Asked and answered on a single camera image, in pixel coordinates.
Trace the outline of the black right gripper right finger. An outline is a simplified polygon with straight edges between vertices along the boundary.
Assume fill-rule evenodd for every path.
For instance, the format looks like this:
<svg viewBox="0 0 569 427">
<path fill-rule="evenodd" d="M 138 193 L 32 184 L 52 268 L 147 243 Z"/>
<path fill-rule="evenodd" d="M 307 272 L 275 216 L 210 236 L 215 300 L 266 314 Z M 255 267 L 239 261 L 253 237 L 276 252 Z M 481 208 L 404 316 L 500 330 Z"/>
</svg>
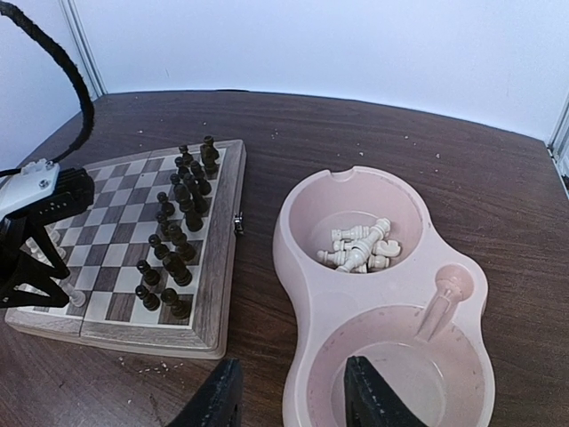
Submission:
<svg viewBox="0 0 569 427">
<path fill-rule="evenodd" d="M 347 359 L 343 384 L 347 426 L 426 426 L 366 357 Z"/>
</svg>

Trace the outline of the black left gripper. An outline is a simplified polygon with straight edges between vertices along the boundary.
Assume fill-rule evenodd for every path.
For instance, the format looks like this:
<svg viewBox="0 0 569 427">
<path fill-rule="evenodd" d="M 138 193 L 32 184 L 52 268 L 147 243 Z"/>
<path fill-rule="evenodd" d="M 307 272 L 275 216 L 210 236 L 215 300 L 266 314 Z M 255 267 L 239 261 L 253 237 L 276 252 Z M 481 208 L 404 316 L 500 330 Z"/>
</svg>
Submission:
<svg viewBox="0 0 569 427">
<path fill-rule="evenodd" d="M 70 275 L 66 263 L 60 257 L 45 226 L 53 222 L 50 215 L 20 209 L 1 220 L 1 308 L 55 307 L 69 303 L 68 295 L 51 278 L 64 279 Z M 48 264 L 34 259 L 20 250 L 31 238 L 42 252 Z M 26 278 L 43 274 L 48 278 L 34 284 L 41 294 L 20 290 Z"/>
</svg>

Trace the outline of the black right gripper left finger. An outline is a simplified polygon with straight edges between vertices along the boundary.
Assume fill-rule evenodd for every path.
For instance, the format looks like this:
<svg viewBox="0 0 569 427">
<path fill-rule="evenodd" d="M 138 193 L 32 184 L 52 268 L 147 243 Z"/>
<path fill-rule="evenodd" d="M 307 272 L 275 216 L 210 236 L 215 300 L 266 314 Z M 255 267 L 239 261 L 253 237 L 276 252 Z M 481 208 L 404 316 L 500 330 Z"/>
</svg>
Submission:
<svg viewBox="0 0 569 427">
<path fill-rule="evenodd" d="M 168 426 L 241 426 L 243 390 L 240 360 L 223 359 Z"/>
</svg>

